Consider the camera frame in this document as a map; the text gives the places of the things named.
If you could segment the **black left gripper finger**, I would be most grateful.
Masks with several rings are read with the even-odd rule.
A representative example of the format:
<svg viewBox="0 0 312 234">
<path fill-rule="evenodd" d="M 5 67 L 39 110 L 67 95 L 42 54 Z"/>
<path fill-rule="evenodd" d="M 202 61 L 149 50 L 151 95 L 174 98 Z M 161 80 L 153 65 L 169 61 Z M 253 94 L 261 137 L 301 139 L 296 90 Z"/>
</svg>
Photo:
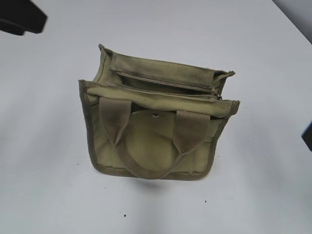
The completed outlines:
<svg viewBox="0 0 312 234">
<path fill-rule="evenodd" d="M 0 30 L 23 36 L 42 33 L 47 15 L 31 0 L 0 0 Z"/>
</svg>

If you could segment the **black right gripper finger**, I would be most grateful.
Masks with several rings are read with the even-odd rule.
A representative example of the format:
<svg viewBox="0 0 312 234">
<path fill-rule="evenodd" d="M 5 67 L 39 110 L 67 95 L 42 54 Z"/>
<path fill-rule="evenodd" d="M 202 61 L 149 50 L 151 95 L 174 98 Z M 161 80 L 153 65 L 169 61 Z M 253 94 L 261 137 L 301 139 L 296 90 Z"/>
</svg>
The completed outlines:
<svg viewBox="0 0 312 234">
<path fill-rule="evenodd" d="M 310 122 L 301 137 L 307 146 L 312 146 L 312 122 Z"/>
</svg>

